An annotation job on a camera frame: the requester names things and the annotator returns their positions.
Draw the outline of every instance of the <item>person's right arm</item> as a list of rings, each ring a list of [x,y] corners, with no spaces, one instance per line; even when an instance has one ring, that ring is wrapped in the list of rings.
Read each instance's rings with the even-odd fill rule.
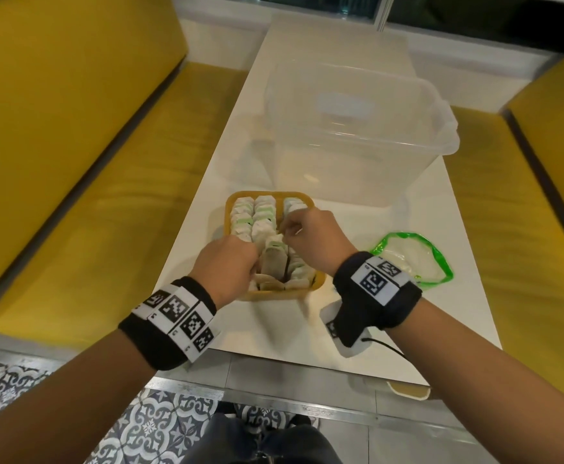
[[[357,252],[329,211],[292,212],[280,231],[331,276]],[[540,376],[423,298],[387,334],[501,463],[564,463],[564,394]]]

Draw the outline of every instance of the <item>yellow container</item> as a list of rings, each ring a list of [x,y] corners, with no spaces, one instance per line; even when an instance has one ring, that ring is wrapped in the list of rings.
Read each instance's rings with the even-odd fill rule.
[[[276,222],[278,227],[284,219],[284,199],[288,197],[300,198],[309,207],[314,207],[314,202],[306,194],[301,192],[272,192],[270,190],[241,190],[235,192],[226,201],[226,210],[224,212],[224,234],[231,234],[231,211],[235,201],[240,197],[256,198],[261,195],[273,195],[276,199]],[[314,276],[312,286],[308,289],[288,289],[284,291],[249,291],[240,298],[241,301],[268,301],[272,299],[300,299],[308,295],[309,292],[314,291],[325,282],[325,274],[318,272]]]

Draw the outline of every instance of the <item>person's left hand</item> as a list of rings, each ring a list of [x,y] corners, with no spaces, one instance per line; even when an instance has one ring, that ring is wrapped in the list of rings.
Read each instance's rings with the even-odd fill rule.
[[[189,276],[207,290],[220,310],[247,291],[257,261],[255,243],[224,236],[200,251]]]

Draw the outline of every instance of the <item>leg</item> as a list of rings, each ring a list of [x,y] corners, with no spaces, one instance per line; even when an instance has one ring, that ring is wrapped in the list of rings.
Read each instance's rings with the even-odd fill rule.
[[[229,464],[249,460],[256,443],[238,418],[223,413],[213,414],[207,429],[182,460],[182,464]]]
[[[260,450],[274,457],[303,457],[319,464],[342,464],[327,438],[309,425],[272,431],[263,440]]]

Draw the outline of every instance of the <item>black and white floor tile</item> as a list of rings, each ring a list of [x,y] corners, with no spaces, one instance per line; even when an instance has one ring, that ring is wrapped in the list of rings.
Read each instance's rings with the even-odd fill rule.
[[[46,371],[0,363],[0,410],[47,376]],[[204,434],[216,406],[211,399],[143,389],[85,464],[178,464]],[[237,416],[254,432],[285,428],[293,417],[277,410],[236,407]]]

